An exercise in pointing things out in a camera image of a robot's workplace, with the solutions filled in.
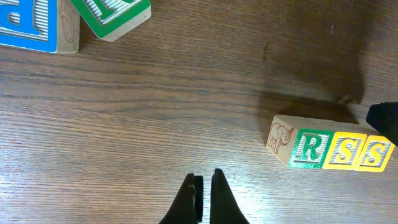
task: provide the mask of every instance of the wooden block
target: wooden block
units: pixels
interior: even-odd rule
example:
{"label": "wooden block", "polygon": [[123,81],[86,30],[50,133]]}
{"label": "wooden block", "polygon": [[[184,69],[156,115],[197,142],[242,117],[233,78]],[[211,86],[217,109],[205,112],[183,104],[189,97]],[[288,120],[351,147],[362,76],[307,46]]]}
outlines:
{"label": "wooden block", "polygon": [[354,169],[368,134],[377,132],[358,124],[275,115],[267,148],[289,167]]}
{"label": "wooden block", "polygon": [[71,0],[101,39],[115,41],[152,15],[149,0]]}
{"label": "wooden block", "polygon": [[395,145],[384,136],[369,136],[364,144],[356,171],[383,172]]}
{"label": "wooden block", "polygon": [[79,35],[80,15],[69,0],[0,0],[0,44],[74,53]]}
{"label": "wooden block", "polygon": [[326,155],[324,169],[353,170],[366,142],[367,134],[338,131]]}

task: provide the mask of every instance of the wooden table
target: wooden table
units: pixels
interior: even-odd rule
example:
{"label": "wooden table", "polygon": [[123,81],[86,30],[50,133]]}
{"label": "wooden table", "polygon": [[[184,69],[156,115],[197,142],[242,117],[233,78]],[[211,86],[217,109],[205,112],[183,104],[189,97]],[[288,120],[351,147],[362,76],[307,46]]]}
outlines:
{"label": "wooden table", "polygon": [[396,223],[380,174],[288,169],[265,148],[278,113],[362,122],[397,101],[398,5],[153,0],[110,43],[0,47],[0,223],[157,223],[189,172],[224,170],[251,223]]}

